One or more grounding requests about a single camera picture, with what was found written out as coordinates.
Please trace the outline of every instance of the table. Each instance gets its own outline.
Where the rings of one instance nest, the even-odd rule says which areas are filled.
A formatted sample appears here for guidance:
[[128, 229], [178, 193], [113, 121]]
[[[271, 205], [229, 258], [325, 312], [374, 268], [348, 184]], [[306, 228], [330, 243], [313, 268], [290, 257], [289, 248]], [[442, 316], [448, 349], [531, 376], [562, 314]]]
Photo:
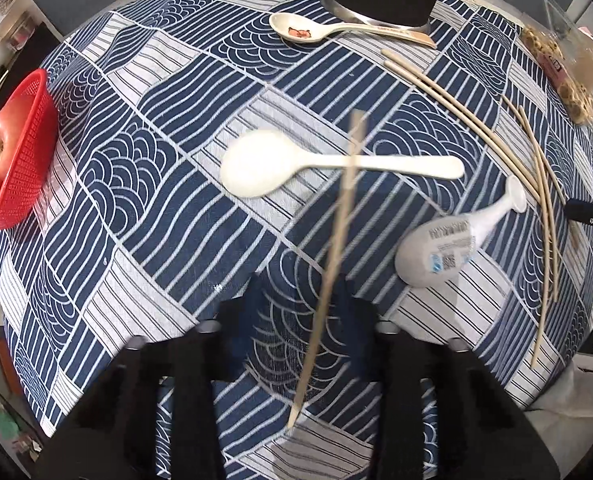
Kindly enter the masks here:
[[[60, 137], [28, 218], [0, 232], [0, 301], [25, 393], [51, 434], [132, 334], [184, 332], [241, 294], [259, 272], [254, 354], [214, 405], [229, 478], [365, 476], [379, 392], [350, 376], [331, 320], [310, 404], [285, 423], [317, 304], [339, 172], [308, 170], [264, 198], [218, 180], [228, 143], [250, 128], [285, 131], [308, 149], [344, 153], [352, 108], [369, 114], [365, 153], [456, 155], [446, 182], [362, 172], [343, 272], [387, 319], [436, 342], [472, 345], [522, 407], [563, 369], [593, 326], [593, 231], [569, 237], [554, 190], [562, 264], [542, 355], [529, 368], [543, 277], [540, 213], [510, 213], [459, 279], [411, 289], [396, 275], [401, 237], [437, 215], [487, 206], [509, 170], [432, 99], [381, 67], [406, 56], [477, 113], [531, 168], [505, 105], [522, 104], [568, 196], [593, 200], [593, 133], [574, 126], [518, 40], [519, 26], [464, 0], [438, 0], [438, 49], [344, 33], [284, 43], [273, 11], [336, 21], [319, 0], [138, 0], [96, 17], [44, 62]], [[173, 400], [163, 384], [158, 467], [168, 475]], [[432, 385], [425, 385], [425, 473], [436, 468]]]

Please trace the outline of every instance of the ceramic spoon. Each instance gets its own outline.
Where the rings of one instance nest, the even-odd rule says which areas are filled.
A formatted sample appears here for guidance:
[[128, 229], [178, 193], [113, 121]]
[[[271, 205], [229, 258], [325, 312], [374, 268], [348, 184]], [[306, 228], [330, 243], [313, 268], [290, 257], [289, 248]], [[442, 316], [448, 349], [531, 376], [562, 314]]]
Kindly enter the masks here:
[[365, 25], [363, 23], [333, 23], [332, 25], [321, 25], [313, 22], [305, 16], [299, 16], [292, 12], [275, 12], [270, 16], [270, 26], [279, 36], [294, 43], [316, 43], [323, 40], [333, 32], [339, 30], [360, 30], [390, 36], [399, 40], [413, 41], [431, 48], [437, 44], [427, 34], [414, 30], [403, 30], [402, 28], [379, 27], [377, 25]]
[[[347, 163], [345, 155], [307, 152], [281, 132], [254, 130], [228, 147], [221, 161], [221, 183], [233, 195], [251, 198], [274, 191], [304, 168], [344, 168]], [[455, 156], [359, 155], [357, 167], [451, 180], [465, 171]]]

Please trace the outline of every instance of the red basket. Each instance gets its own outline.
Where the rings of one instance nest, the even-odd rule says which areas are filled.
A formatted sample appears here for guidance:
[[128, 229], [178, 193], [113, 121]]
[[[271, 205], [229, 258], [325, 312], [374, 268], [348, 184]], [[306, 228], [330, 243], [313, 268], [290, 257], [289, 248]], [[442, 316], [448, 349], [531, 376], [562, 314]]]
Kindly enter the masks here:
[[39, 68], [23, 80], [9, 99], [33, 95], [34, 103], [20, 134], [12, 165], [1, 186], [0, 229], [15, 226], [28, 215], [52, 162], [58, 114], [46, 89], [47, 82], [48, 73]]

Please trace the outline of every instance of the tablecloth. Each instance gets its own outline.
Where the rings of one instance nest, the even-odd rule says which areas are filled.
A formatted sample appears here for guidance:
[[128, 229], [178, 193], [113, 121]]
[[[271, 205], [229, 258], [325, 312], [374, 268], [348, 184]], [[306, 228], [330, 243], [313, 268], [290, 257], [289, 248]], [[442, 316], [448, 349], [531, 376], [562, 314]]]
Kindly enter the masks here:
[[[541, 213], [510, 212], [458, 279], [414, 289], [396, 275], [398, 242], [438, 215], [480, 209], [509, 169], [457, 118], [384, 70], [407, 57], [532, 168], [505, 94], [528, 113], [567, 196], [593, 201], [593, 133], [571, 123], [519, 26], [464, 0], [438, 0], [438, 49], [367, 34], [285, 43], [271, 12], [337, 21], [320, 0], [138, 0], [103, 13], [44, 62], [60, 136], [33, 211], [0, 232], [0, 303], [14, 364], [47, 434], [132, 334], [159, 340], [212, 317], [260, 273], [254, 352], [234, 383], [214, 385], [228, 478], [363, 478], [379, 390], [348, 368], [338, 323], [324, 334], [309, 403], [286, 433], [325, 264], [339, 172], [306, 170], [263, 198], [219, 183], [228, 144], [279, 129], [315, 152], [344, 153], [349, 113], [368, 113], [366, 154], [456, 155], [460, 180], [362, 171], [342, 270], [359, 297], [413, 335], [460, 336], [528, 406], [593, 326], [593, 231], [575, 238], [551, 189], [562, 256], [538, 365], [529, 368], [543, 279]], [[171, 384], [158, 420], [168, 475]], [[425, 472], [436, 465], [432, 385], [425, 387]]]

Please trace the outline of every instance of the wave pattern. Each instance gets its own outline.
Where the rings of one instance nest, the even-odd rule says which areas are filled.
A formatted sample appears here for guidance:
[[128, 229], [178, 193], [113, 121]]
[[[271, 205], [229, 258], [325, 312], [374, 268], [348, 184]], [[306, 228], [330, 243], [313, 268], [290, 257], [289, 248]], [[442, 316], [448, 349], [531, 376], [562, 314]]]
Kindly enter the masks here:
[[[326, 264], [338, 170], [310, 169], [239, 200], [219, 179], [230, 142], [284, 131], [317, 153], [346, 153], [352, 108], [367, 112], [364, 155], [454, 155], [454, 181], [360, 171], [341, 264], [356, 295], [413, 335], [472, 345], [525, 408], [556, 379], [593, 326], [593, 229], [569, 232], [555, 188], [560, 296], [538, 365], [529, 362], [544, 280], [541, 215], [510, 212], [459, 277], [413, 289], [397, 276], [401, 239], [424, 222], [477, 211], [509, 169], [424, 92], [382, 66], [397, 50], [497, 130], [531, 148], [501, 96], [526, 109], [568, 197], [593, 200], [593, 133], [574, 126], [520, 29], [493, 10], [438, 0], [436, 50], [353, 32], [283, 41], [272, 12], [334, 23], [320, 0], [137, 0], [92, 19], [43, 63], [60, 138], [42, 198], [0, 232], [0, 303], [30, 406], [52, 435], [133, 333], [161, 339], [214, 316], [259, 274], [252, 351], [233, 383], [215, 383], [228, 479], [364, 479], [377, 441], [381, 387], [349, 366], [332, 306], [307, 391], [286, 431]], [[170, 476], [173, 381], [161, 385], [156, 466]], [[424, 380], [424, 476], [437, 472], [437, 406]]]

